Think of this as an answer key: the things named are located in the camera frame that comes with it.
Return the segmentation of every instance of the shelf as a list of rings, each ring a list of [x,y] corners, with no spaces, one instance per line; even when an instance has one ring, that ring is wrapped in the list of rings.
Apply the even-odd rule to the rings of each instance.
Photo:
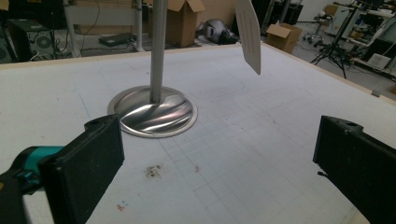
[[[356,62],[356,63],[364,64],[364,65],[366,65],[366,66],[369,66],[369,67],[374,68],[375,70],[378,70],[378,71],[380,71],[380,72],[383,72],[383,73],[386,73],[386,74],[389,74],[389,75],[391,75],[391,76],[396,77],[396,68],[394,68],[394,67],[393,67],[393,68],[390,68],[390,72],[389,72],[389,68],[386,68],[386,69],[377,68],[377,67],[372,66],[372,65],[370,65],[369,63],[367,63],[367,62],[365,62],[365,61],[363,61],[363,60],[361,60],[361,59],[358,59],[358,58],[352,58],[352,61],[353,61],[353,62]]]

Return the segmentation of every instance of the cable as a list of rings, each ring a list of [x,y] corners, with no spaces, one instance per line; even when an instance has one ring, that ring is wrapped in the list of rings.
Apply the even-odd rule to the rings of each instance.
[[[61,54],[67,49],[67,37],[69,37],[69,29],[67,29],[67,32],[66,32],[66,45],[64,46],[64,49],[62,49],[61,50]]]
[[[98,1],[97,0],[95,0],[95,3],[96,3],[96,5],[97,5],[97,8],[98,8],[98,13],[96,14],[96,19],[95,19],[95,23],[91,26],[91,28],[90,29],[88,29],[88,31],[87,32],[85,32],[85,34],[84,34],[84,36],[82,37],[82,44],[81,44],[81,48],[80,48],[80,50],[79,50],[79,55],[77,56],[77,57],[79,57],[79,56],[81,56],[81,52],[82,52],[82,48],[84,47],[84,42],[85,42],[85,36],[87,35],[87,33],[93,28],[93,27],[95,27],[96,26],[96,23],[98,22],[98,19],[99,19],[99,15],[100,15],[100,6],[99,6],[99,3],[98,3]]]
[[[35,57],[37,57],[39,53],[40,53],[40,51],[38,51],[38,52],[35,54],[35,56],[33,56],[31,59],[29,59],[29,62],[31,62]]]

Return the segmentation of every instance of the white table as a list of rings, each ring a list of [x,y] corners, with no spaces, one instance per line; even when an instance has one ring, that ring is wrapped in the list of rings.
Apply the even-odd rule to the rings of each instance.
[[[148,85],[149,64],[144,52],[1,65],[1,172],[26,147],[72,141],[116,94]],[[164,64],[198,120],[170,138],[124,133],[126,160],[89,223],[343,223],[354,206],[312,162],[320,116],[396,147],[391,100],[266,45],[260,77],[240,46],[168,50]],[[25,199],[34,223],[52,222],[43,192]]]

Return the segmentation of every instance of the cardboard box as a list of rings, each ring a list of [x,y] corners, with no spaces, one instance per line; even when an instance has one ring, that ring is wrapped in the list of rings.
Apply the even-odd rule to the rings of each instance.
[[[166,19],[166,42],[178,46],[188,47],[194,44],[198,12],[204,11],[201,0],[170,0]]]
[[[132,1],[112,1],[112,0],[74,0],[73,6],[79,7],[101,7],[101,8],[132,8]],[[95,25],[75,25],[75,32],[79,35],[116,35],[130,33],[132,26],[98,26]]]
[[[266,43],[287,53],[292,53],[301,31],[300,28],[286,23],[272,24],[267,29]]]
[[[338,6],[337,6],[337,5],[327,5],[327,6],[324,8],[324,12],[325,12],[326,14],[329,14],[329,15],[332,15],[332,16],[335,15],[335,13],[337,12],[337,10],[338,10]]]
[[[201,22],[211,19],[219,19],[229,28],[233,26],[235,16],[235,1],[231,0],[202,0],[205,11],[198,14],[196,26]]]

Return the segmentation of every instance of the metal pole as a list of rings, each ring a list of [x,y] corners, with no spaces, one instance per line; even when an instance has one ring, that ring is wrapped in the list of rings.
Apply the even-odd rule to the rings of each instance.
[[[154,0],[149,99],[158,104],[163,89],[163,55],[165,49],[166,11],[168,0]]]
[[[136,1],[136,50],[144,51],[142,47],[142,0]]]
[[[286,14],[288,14],[290,2],[291,0],[285,0],[285,4],[283,5],[282,15],[280,15],[279,23],[282,23],[285,20]]]

